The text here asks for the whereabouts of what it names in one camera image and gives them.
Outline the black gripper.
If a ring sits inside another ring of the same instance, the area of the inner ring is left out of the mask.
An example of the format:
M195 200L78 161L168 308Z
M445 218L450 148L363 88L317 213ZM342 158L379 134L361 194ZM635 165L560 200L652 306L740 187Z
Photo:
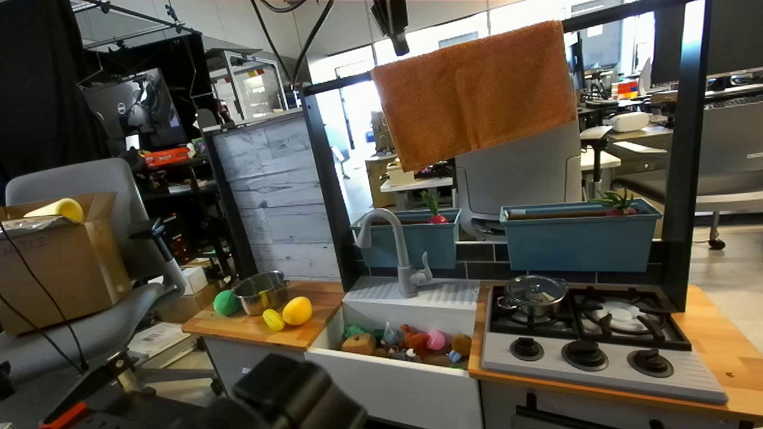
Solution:
M406 0L373 0L373 18L379 32L392 42L398 57L411 52L406 27L407 27L407 5Z

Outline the black robot base foreground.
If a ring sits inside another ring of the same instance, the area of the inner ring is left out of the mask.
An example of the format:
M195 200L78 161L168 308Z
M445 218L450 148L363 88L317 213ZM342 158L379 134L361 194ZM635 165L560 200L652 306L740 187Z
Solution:
M407 429L373 417L319 366L287 355L267 355L209 405L139 391L106 395L119 375L119 366L94 370L39 429Z

